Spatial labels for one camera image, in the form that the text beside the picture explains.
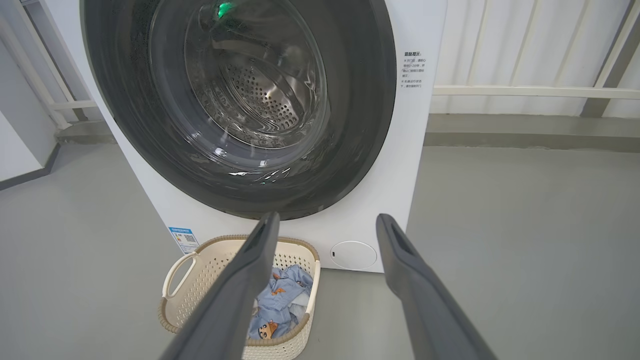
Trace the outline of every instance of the white wall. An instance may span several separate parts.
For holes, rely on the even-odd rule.
[[[522,55],[514,85],[554,86],[556,74],[585,0],[539,0],[537,25]],[[590,0],[559,86],[593,86],[628,0]],[[484,1],[449,0],[447,20],[438,62],[436,85],[466,85],[482,17]],[[478,47],[476,75],[470,85],[509,85],[522,43],[533,0],[490,0],[484,40]],[[640,63],[636,60],[621,86],[640,89]],[[432,113],[501,113],[531,115],[579,115],[585,99],[565,97],[434,96]],[[608,116],[635,115],[616,106]]]
[[[0,111],[43,167],[56,146],[56,126],[0,42]]]
[[[0,112],[0,181],[42,168]]]

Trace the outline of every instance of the washing machine door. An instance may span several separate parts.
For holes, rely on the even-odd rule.
[[[165,179],[246,218],[331,206],[387,135],[396,55],[384,0],[93,0],[93,73]]]

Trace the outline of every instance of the white plastic basket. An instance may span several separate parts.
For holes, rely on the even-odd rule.
[[[247,235],[220,236],[207,241],[173,264],[164,280],[163,298],[158,307],[158,319],[165,329],[173,333],[180,331],[191,312],[229,261],[234,258],[246,238]],[[176,270],[189,259],[193,260],[189,270],[175,290],[169,293]],[[314,278],[305,316],[297,326],[279,338],[248,339],[243,352],[244,360],[290,360],[300,355],[307,345],[320,280],[320,260],[316,250],[307,242],[292,238],[278,238],[273,267],[284,269],[295,264],[300,265]]]

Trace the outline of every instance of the green indicator light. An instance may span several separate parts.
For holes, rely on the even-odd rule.
[[[232,3],[221,3],[218,7],[218,18],[223,17],[233,7],[234,5]]]

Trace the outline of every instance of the front-loading washing machine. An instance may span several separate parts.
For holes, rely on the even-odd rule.
[[[324,267],[383,270],[376,216],[406,227],[446,0],[44,3],[183,252],[278,211]]]

